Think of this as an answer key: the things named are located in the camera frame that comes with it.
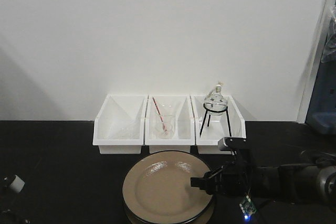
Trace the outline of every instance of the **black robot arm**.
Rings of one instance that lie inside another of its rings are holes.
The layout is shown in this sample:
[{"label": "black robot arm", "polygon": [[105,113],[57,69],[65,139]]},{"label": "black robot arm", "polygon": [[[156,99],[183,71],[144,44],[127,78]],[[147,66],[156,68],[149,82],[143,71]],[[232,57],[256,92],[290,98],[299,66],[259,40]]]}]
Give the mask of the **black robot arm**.
[{"label": "black robot arm", "polygon": [[292,203],[315,202],[336,209],[336,158],[322,157],[319,162],[255,166],[247,141],[226,137],[218,142],[221,151],[230,150],[235,160],[224,163],[202,178],[191,178],[191,186],[208,194],[251,195]]}]

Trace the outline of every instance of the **red straw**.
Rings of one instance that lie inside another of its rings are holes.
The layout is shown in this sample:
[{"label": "red straw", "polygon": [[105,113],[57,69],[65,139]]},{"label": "red straw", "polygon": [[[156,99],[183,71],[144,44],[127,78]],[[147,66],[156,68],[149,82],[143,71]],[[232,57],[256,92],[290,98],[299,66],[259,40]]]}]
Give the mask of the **red straw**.
[{"label": "red straw", "polygon": [[161,113],[160,113],[159,107],[158,107],[158,105],[157,105],[157,103],[156,103],[156,101],[155,101],[155,98],[154,98],[154,97],[152,97],[152,98],[153,98],[153,102],[154,102],[154,104],[155,104],[156,110],[158,111],[158,114],[159,114],[160,119],[161,119],[162,129],[163,129],[164,132],[167,132],[166,125],[165,125],[164,122],[163,122],[163,117],[162,117],[162,115],[161,115]]}]

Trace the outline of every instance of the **blue object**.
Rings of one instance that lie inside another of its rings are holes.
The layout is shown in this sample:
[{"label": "blue object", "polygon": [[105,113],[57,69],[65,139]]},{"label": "blue object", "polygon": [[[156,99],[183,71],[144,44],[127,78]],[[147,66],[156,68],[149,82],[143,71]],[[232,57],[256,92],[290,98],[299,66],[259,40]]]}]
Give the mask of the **blue object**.
[{"label": "blue object", "polygon": [[320,63],[306,123],[320,134],[336,135],[336,61]]}]

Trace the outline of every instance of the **glass flask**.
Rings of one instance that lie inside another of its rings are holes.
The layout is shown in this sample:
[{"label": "glass flask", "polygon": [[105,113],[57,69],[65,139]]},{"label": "glass flask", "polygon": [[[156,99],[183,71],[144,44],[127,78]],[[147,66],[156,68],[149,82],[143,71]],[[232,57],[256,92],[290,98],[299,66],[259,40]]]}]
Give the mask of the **glass flask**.
[{"label": "glass flask", "polygon": [[223,84],[218,83],[204,99],[204,107],[209,110],[210,115],[222,115],[227,109],[227,99],[220,93],[222,86]]}]

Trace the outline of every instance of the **plate rim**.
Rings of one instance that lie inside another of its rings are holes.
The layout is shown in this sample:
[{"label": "plate rim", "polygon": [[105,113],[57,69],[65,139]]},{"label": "plate rim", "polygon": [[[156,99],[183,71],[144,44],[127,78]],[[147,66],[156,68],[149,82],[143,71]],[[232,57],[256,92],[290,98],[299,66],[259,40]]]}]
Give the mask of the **plate rim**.
[{"label": "plate rim", "polygon": [[[157,154],[157,153],[162,153],[162,152],[181,152],[181,153],[185,153],[185,154],[188,154],[188,155],[191,155],[191,156],[194,156],[196,157],[197,159],[201,160],[208,168],[209,170],[211,170],[210,166],[199,156],[196,156],[195,154],[193,153],[189,153],[189,152],[184,152],[184,151],[176,151],[176,150],[166,150],[166,151],[159,151],[159,152],[155,152],[155,153],[152,153],[152,154],[149,154],[149,155],[146,155],[145,157],[143,157],[142,159],[138,160],[136,163],[134,163],[127,171],[125,177],[124,177],[124,180],[123,180],[123,183],[122,183],[122,200],[123,200],[123,204],[125,207],[127,207],[127,209],[140,221],[146,223],[146,224],[160,224],[160,223],[153,223],[153,222],[150,222],[150,221],[147,221],[147,220],[144,220],[142,219],[141,217],[139,217],[138,215],[136,215],[135,213],[133,213],[133,211],[128,207],[128,205],[126,204],[125,202],[125,198],[124,198],[124,193],[123,193],[123,188],[124,188],[124,183],[125,183],[125,179],[128,175],[128,173],[130,172],[130,170],[137,164],[139,163],[140,161],[142,161],[143,159],[149,157],[149,156],[152,156],[154,154]],[[195,219],[197,219],[199,216],[201,216],[210,206],[211,204],[214,202],[215,200],[215,195],[211,195],[211,199],[210,201],[208,202],[208,204],[205,206],[205,208],[200,211],[197,215],[195,215],[194,217],[190,218],[190,219],[187,219],[187,220],[184,220],[182,222],[175,222],[175,223],[170,223],[170,224],[187,224],[187,223],[190,223],[191,221],[194,221]]]}]

